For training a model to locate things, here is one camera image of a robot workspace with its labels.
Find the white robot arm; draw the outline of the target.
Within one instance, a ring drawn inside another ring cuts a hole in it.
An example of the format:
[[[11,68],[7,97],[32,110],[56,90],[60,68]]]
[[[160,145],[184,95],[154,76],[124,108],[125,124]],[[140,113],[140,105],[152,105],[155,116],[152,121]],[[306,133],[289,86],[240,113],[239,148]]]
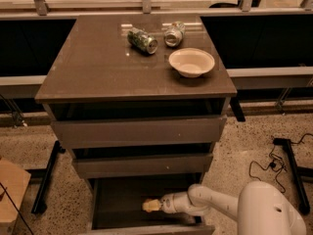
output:
[[[301,214],[273,185],[249,182],[238,198],[201,184],[142,204],[145,212],[186,213],[204,216],[214,208],[237,222],[238,235],[307,235]]]

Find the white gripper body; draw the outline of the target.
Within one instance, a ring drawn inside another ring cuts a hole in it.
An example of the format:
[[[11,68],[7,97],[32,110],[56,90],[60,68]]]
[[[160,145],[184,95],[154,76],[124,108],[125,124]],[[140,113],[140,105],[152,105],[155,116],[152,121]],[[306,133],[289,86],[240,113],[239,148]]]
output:
[[[165,213],[177,213],[175,208],[175,195],[166,194],[160,198],[160,209]]]

